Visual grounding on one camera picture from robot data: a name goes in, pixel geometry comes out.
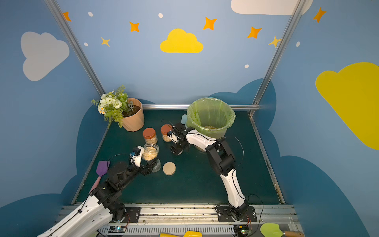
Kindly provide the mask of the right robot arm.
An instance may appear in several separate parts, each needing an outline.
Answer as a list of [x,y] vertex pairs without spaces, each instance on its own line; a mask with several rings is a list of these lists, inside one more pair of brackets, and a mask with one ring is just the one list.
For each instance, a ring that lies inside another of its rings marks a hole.
[[177,156],[190,145],[198,147],[207,154],[212,169],[221,177],[225,186],[231,216],[234,220],[242,220],[249,204],[238,182],[234,153],[225,138],[208,137],[192,127],[186,128],[181,123],[174,125],[168,136],[174,143],[170,150]]

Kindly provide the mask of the clear oatmeal jar front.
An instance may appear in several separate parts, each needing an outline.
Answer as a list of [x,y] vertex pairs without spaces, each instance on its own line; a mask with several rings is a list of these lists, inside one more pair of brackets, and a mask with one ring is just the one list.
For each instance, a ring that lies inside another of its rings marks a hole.
[[152,173],[156,173],[156,172],[160,171],[160,169],[161,169],[160,159],[156,159],[156,162],[155,162],[153,169],[152,169]]

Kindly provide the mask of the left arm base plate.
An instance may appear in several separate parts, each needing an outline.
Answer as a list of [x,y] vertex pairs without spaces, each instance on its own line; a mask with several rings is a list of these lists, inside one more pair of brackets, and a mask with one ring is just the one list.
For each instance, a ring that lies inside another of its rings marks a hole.
[[139,221],[140,212],[141,207],[138,206],[123,207],[118,212],[116,220],[119,223],[137,223]]

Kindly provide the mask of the beige lid oatmeal jar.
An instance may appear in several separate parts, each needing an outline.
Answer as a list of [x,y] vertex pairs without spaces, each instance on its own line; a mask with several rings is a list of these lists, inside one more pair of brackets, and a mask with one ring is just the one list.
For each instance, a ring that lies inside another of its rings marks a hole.
[[145,161],[151,161],[158,157],[159,146],[157,144],[146,143],[144,145],[144,153],[142,159]]

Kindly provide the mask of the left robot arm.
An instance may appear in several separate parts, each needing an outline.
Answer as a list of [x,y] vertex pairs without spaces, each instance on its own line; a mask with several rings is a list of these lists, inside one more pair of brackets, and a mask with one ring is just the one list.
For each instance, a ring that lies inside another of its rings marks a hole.
[[105,182],[91,191],[86,200],[56,225],[40,234],[41,237],[89,237],[93,232],[127,216],[119,200],[122,191],[139,174],[151,174],[157,158],[137,166],[131,161],[118,162],[108,170]]

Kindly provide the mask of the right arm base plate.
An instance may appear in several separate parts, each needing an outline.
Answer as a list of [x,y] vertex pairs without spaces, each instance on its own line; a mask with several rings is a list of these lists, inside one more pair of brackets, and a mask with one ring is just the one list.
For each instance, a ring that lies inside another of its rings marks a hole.
[[235,219],[229,206],[215,206],[219,222],[258,222],[257,214],[254,207],[250,206],[246,213],[239,219]]

